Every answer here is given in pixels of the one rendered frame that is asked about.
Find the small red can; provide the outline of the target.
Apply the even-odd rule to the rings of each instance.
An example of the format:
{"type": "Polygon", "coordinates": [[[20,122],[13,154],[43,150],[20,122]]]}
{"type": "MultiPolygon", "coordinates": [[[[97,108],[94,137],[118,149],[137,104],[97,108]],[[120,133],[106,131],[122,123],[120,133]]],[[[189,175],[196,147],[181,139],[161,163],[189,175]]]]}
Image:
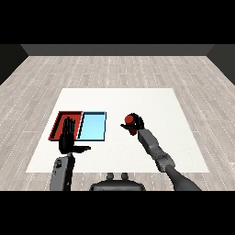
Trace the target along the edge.
{"type": "Polygon", "coordinates": [[[135,136],[137,134],[137,130],[134,128],[135,120],[134,120],[134,117],[132,115],[127,115],[125,117],[125,124],[127,126],[131,126],[131,129],[129,130],[129,134],[131,136],[135,136]]]}

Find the red shallow open box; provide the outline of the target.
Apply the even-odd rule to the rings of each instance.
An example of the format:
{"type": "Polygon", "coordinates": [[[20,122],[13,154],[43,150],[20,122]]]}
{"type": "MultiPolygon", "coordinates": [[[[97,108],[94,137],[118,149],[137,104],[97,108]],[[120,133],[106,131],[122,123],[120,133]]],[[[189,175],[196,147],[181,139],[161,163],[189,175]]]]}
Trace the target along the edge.
{"type": "Polygon", "coordinates": [[[75,121],[75,128],[73,133],[74,140],[77,140],[77,133],[80,127],[80,122],[82,119],[82,111],[60,111],[55,119],[53,127],[51,129],[48,140],[50,141],[58,141],[62,134],[62,127],[64,120],[66,118],[70,118],[75,121]]]}

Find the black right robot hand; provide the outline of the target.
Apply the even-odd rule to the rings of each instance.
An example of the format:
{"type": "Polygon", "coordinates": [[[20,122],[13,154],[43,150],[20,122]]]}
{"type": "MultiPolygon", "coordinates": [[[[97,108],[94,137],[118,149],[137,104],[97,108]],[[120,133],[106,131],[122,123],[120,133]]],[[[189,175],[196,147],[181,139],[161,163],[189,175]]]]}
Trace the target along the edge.
{"type": "Polygon", "coordinates": [[[144,129],[144,122],[142,120],[142,118],[135,114],[135,113],[130,113],[128,114],[128,118],[132,117],[133,119],[133,124],[129,124],[128,122],[125,122],[124,124],[121,124],[121,127],[124,129],[144,129]]]}

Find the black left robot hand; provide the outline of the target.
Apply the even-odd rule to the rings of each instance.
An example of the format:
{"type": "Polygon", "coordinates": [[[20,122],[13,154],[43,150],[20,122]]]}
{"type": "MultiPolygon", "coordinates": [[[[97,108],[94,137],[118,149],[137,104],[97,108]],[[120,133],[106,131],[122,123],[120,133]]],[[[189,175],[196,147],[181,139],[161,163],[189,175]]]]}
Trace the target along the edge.
{"type": "Polygon", "coordinates": [[[91,149],[90,146],[74,145],[74,128],[75,120],[67,117],[62,126],[62,134],[59,137],[59,151],[61,154],[67,153],[83,153],[91,149]]]}

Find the dark grey robot body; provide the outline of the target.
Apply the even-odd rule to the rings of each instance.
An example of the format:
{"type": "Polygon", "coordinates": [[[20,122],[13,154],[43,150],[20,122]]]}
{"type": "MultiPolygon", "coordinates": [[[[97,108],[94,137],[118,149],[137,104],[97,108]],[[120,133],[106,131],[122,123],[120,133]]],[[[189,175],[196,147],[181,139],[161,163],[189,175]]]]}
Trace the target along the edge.
{"type": "Polygon", "coordinates": [[[92,184],[90,191],[145,191],[145,187],[141,183],[130,181],[127,173],[122,173],[120,180],[115,180],[114,174],[108,173],[106,180],[92,184]]]}

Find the light blue shallow open box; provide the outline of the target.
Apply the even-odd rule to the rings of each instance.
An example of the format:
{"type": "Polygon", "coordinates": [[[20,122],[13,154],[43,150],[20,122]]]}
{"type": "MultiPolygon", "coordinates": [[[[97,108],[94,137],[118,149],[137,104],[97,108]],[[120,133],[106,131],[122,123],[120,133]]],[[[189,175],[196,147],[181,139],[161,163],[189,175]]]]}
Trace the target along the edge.
{"type": "Polygon", "coordinates": [[[79,129],[78,141],[104,141],[106,134],[106,112],[84,111],[79,129]]]}

